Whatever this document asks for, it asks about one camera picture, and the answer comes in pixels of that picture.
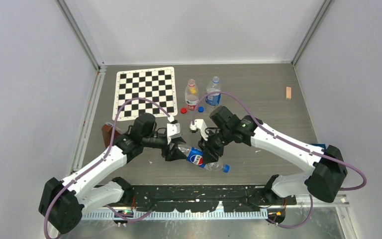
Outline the clear bottle blue label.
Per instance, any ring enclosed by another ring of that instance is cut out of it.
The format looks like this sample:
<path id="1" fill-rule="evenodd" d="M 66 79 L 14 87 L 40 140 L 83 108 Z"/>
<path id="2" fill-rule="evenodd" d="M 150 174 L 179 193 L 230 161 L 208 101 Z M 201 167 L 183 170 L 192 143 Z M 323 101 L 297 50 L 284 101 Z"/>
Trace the clear bottle blue label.
<path id="1" fill-rule="evenodd" d="M 208 83 L 206 87 L 206 93 L 212 93 L 205 97 L 205 102 L 207 105 L 207 110 L 212 112 L 217 106 L 219 106 L 221 94 L 221 83 L 218 76 L 214 76 L 212 80 Z"/>

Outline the clear bottle red label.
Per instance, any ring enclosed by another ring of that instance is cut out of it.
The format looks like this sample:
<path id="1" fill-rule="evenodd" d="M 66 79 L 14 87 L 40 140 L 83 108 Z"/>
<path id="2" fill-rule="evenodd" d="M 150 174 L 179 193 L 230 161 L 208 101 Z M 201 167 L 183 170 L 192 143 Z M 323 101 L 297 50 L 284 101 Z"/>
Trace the clear bottle red label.
<path id="1" fill-rule="evenodd" d="M 195 87 L 197 92 L 192 94 L 190 87 Z M 185 89 L 185 103 L 188 110 L 194 110 L 199 102 L 199 90 L 194 79 L 188 80 L 188 85 Z"/>

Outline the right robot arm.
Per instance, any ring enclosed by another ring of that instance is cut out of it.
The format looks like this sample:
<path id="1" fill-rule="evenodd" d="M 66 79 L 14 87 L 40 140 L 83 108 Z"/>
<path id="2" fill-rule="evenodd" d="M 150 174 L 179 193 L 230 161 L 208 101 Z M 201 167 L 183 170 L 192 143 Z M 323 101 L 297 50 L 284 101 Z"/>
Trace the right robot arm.
<path id="1" fill-rule="evenodd" d="M 218 161 L 224 147 L 235 142 L 266 150 L 302 170 L 293 175 L 273 175 L 261 190 L 267 204 L 303 194 L 311 194 L 326 203 L 335 200 L 348 174 L 339 148 L 306 144 L 272 129 L 260 119 L 249 115 L 240 119 L 225 106 L 215 109 L 209 117 L 216 125 L 214 128 L 207 127 L 202 119 L 190 123 L 191 132 L 200 132 L 198 146 L 208 162 Z"/>

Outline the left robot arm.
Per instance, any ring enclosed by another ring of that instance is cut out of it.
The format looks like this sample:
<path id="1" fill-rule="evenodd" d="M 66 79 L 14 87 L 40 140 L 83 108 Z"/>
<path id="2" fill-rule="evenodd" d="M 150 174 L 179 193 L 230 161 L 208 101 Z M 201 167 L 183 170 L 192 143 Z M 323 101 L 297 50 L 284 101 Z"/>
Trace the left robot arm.
<path id="1" fill-rule="evenodd" d="M 86 215 L 100 207 L 118 203 L 127 206 L 134 198 L 134 188 L 125 179 L 115 177 L 98 187 L 113 171 L 125 166 L 140 155 L 144 148 L 156 148 L 169 157 L 171 144 L 182 141 L 181 126 L 173 117 L 164 127 L 156 128 L 152 114 L 144 113 L 134 120 L 127 132 L 118 134 L 113 127 L 106 150 L 77 172 L 58 180 L 49 179 L 44 186 L 38 211 L 44 216 L 44 232 L 50 237 L 52 225 L 61 235 L 70 232 Z"/>

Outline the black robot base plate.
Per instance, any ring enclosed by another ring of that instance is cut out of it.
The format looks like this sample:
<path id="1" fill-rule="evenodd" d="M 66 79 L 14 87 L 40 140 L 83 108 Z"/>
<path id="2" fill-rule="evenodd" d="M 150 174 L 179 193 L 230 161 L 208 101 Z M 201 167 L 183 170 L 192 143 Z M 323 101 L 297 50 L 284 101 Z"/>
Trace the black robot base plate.
<path id="1" fill-rule="evenodd" d="M 287 199 L 268 199 L 262 185 L 134 185 L 129 202 L 111 203 L 110 206 L 152 211 L 159 202 L 188 201 L 246 201 L 254 206 L 286 205 Z"/>

